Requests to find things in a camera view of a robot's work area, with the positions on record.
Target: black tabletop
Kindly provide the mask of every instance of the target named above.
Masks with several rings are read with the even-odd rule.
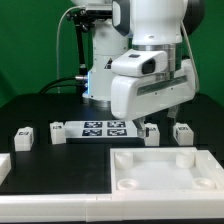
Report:
[[[130,147],[130,142],[85,140],[52,145],[49,124],[113,119],[109,109],[84,105],[75,94],[28,94],[14,98],[0,109],[0,153],[10,153],[12,162],[10,174],[0,186],[0,195],[111,193],[110,148]],[[173,120],[167,118],[167,110],[148,116],[147,121],[158,125],[161,147],[177,146],[172,137]],[[177,121],[187,123],[194,131],[195,147],[209,150],[223,165],[224,109],[220,105],[198,94],[193,101],[181,105]],[[14,136],[23,127],[34,128],[35,141],[30,152],[16,153]],[[142,141],[131,146],[144,147]],[[203,220],[203,223],[214,223],[214,220]]]

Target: green backdrop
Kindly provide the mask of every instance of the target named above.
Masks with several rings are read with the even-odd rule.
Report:
[[[224,106],[224,1],[205,2],[206,17],[190,40],[201,93]],[[56,79],[57,26],[71,6],[70,0],[0,0],[0,106],[16,95],[36,93]],[[90,35],[84,36],[86,55],[90,39]],[[63,22],[60,45],[61,77],[77,74],[72,22]]]

